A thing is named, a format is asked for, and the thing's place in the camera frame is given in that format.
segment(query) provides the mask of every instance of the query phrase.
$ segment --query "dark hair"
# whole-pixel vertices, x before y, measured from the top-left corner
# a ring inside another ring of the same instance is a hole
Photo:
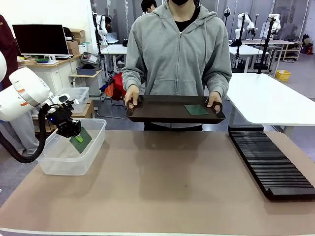
[[[151,6],[158,7],[156,0],[142,0],[141,8],[143,12],[147,12]]]
[[[110,24],[112,23],[112,20],[109,17],[105,17],[105,23]]]
[[[200,5],[200,0],[193,0],[193,2],[195,3],[196,6]]]

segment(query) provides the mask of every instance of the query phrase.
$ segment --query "dark brown tray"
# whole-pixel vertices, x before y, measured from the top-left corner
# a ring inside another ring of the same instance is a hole
[[[202,96],[159,96],[140,95],[138,105],[127,109],[126,116],[133,122],[156,123],[200,123],[218,124],[225,120],[221,111],[216,114],[213,108],[206,107],[208,97]],[[190,115],[184,105],[202,105],[208,115]]]

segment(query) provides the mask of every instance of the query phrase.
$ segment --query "gray hoodie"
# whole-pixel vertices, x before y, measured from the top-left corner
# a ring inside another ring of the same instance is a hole
[[[145,94],[204,96],[205,86],[225,97],[232,76],[227,30],[215,12],[201,6],[182,33],[168,3],[139,17],[129,35],[123,84]]]

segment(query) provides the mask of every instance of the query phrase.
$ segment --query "zipper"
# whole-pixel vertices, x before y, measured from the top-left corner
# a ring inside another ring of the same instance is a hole
[[[179,47],[178,47],[178,60],[177,60],[177,69],[176,69],[176,82],[175,82],[175,94],[177,92],[177,80],[178,80],[178,67],[179,67],[179,56],[181,51],[181,39],[182,39],[182,32],[179,32]]]

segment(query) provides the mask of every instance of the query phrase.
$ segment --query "black rack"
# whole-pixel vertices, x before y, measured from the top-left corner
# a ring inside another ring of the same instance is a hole
[[[229,127],[228,132],[266,198],[315,199],[315,188],[263,131]]]

